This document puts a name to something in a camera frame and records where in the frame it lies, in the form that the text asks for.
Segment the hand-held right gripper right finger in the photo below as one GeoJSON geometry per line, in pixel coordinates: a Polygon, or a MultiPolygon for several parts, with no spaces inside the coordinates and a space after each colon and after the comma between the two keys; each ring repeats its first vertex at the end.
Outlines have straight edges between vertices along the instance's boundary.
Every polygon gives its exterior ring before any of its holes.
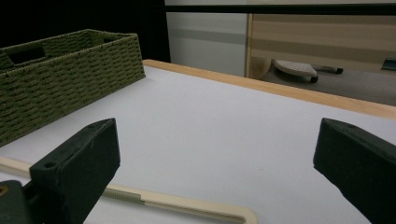
{"type": "Polygon", "coordinates": [[[396,224],[396,146],[343,121],[323,119],[314,168],[372,224],[396,224]]]}

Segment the white table cover sheet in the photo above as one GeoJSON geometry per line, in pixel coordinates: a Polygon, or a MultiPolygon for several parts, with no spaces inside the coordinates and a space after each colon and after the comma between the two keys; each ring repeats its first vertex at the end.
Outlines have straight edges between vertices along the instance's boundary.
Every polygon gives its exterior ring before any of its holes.
{"type": "Polygon", "coordinates": [[[0,157],[35,163],[86,125],[117,122],[115,183],[252,209],[260,224],[369,224],[313,166],[325,118],[396,145],[396,107],[190,68],[145,77],[23,138],[0,157]]]}

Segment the light wooden desk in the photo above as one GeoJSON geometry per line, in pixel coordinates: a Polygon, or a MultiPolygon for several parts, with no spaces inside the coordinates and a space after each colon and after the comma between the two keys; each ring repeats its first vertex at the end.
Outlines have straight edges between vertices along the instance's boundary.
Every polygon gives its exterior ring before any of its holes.
{"type": "Polygon", "coordinates": [[[250,55],[396,76],[396,16],[252,17],[250,55]]]}

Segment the white cabinet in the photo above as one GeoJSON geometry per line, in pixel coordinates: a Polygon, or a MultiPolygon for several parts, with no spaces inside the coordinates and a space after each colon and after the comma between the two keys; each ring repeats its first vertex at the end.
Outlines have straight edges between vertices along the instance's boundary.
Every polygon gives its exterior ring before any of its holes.
{"type": "Polygon", "coordinates": [[[248,15],[168,12],[171,62],[243,77],[248,15]]]}

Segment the cream clothes hanger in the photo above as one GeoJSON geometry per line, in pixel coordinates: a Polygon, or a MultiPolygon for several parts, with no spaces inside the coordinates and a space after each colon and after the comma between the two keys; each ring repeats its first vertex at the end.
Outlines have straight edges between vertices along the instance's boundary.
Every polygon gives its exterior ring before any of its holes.
{"type": "Polygon", "coordinates": [[[199,217],[210,217],[241,224],[258,224],[255,213],[242,206],[195,200],[114,184],[109,184],[105,188],[103,196],[122,202],[140,203],[145,206],[199,217]]]}

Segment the green woven basket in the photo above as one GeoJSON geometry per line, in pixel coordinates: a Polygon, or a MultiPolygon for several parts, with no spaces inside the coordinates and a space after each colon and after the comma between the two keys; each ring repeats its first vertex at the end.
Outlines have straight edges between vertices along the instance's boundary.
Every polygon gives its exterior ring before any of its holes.
{"type": "Polygon", "coordinates": [[[86,29],[0,48],[0,147],[144,77],[136,34],[86,29]]]}

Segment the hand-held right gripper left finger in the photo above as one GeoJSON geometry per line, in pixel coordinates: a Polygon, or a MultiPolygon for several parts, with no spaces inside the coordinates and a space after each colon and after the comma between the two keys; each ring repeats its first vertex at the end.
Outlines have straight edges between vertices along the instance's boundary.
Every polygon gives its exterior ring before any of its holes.
{"type": "Polygon", "coordinates": [[[89,124],[30,167],[39,224],[82,224],[120,167],[117,124],[89,124]]]}

